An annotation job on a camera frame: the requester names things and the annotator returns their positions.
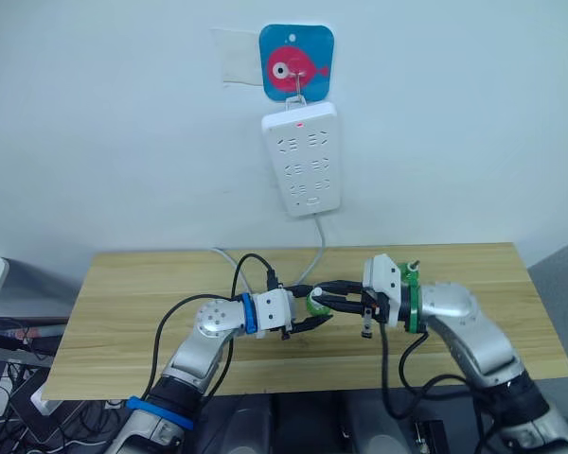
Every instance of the wooden table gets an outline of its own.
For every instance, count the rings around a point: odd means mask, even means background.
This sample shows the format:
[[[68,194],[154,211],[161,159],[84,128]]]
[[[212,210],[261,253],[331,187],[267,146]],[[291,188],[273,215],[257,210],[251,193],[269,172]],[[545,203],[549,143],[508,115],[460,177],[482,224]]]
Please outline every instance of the wooden table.
[[[247,251],[231,252],[238,259]],[[290,284],[315,250],[258,251]],[[566,357],[526,269],[511,244],[468,244],[327,249],[308,282],[361,280],[364,261],[388,253],[396,261],[421,260],[421,282],[454,281],[470,288],[483,310],[507,333],[533,378],[568,376]],[[265,270],[249,260],[244,272],[255,291]],[[216,253],[104,253],[88,271],[44,391],[48,399],[107,399],[140,395],[151,364],[158,322],[179,300],[196,293],[227,296],[233,270]],[[306,312],[302,299],[298,317]],[[179,310],[165,327],[158,371],[190,331],[203,302]],[[381,344],[360,336],[360,316],[336,314],[318,329],[280,340],[236,340],[231,369],[220,393],[277,393],[378,388]],[[390,332],[390,361],[416,337]],[[408,360],[407,376],[421,384],[458,372],[446,347],[431,336]],[[391,384],[399,386],[392,367]]]

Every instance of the gray cable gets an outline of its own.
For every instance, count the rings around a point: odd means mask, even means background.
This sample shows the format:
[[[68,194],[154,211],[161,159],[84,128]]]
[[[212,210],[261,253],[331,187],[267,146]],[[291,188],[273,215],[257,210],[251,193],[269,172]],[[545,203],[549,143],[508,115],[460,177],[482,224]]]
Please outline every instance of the gray cable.
[[[318,250],[317,254],[313,258],[313,261],[310,263],[307,269],[303,271],[303,274],[301,274],[301,276],[294,283],[296,286],[302,284],[305,278],[315,268],[317,263],[322,258],[322,255],[324,255],[324,249],[326,248],[326,239],[324,238],[324,231],[322,230],[322,224],[320,223],[320,218],[318,217],[318,215],[313,215],[313,220],[315,221],[315,227],[318,229],[318,234],[320,234],[320,249]]]
[[[231,258],[231,256],[229,256],[223,249],[209,248],[208,250],[213,252],[213,253],[217,253],[218,255],[223,257],[225,260],[227,260],[230,263],[230,265],[232,267],[234,267],[234,270],[238,267],[238,263],[236,262],[236,260]],[[244,284],[244,288],[246,288],[246,291],[248,293],[252,294],[253,291],[251,290],[250,286],[248,285],[248,281],[246,280],[246,276],[244,276],[244,273],[241,270],[240,270],[240,278],[242,280],[242,283]]]

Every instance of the white wall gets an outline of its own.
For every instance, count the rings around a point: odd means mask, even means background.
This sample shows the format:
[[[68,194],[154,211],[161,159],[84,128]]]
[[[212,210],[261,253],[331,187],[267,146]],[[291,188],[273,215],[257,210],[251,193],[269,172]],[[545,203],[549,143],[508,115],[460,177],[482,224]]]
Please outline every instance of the white wall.
[[[213,26],[324,23],[343,129],[331,245],[568,243],[568,0],[0,2],[0,255],[310,246],[222,86]]]

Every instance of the fish sticker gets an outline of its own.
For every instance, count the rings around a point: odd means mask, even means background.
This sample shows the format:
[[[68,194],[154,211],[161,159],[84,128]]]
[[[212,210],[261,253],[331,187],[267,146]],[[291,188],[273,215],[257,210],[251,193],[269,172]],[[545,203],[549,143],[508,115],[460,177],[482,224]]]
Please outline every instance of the fish sticker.
[[[310,57],[298,47],[283,45],[267,60],[267,75],[274,87],[282,92],[296,92],[296,75],[300,88],[309,84],[316,75],[328,76],[328,67],[318,69]]]
[[[270,24],[258,35],[263,91],[273,101],[296,95],[307,102],[326,98],[332,77],[334,36],[326,26]]]

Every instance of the blue band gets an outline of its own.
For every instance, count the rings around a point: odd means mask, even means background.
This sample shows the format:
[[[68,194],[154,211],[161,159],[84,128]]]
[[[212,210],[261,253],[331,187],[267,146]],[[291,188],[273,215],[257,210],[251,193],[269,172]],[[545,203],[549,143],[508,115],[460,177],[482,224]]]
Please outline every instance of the blue band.
[[[155,414],[161,418],[176,424],[181,428],[186,428],[188,430],[193,430],[193,421],[181,416],[180,414],[173,413],[172,411],[165,410],[162,407],[157,407],[145,400],[141,400],[138,397],[132,395],[129,400],[126,401],[126,407],[131,410],[142,410],[147,413]]]
[[[244,319],[246,321],[246,334],[257,332],[257,317],[255,316],[255,307],[248,293],[242,293],[242,302],[244,304]]]

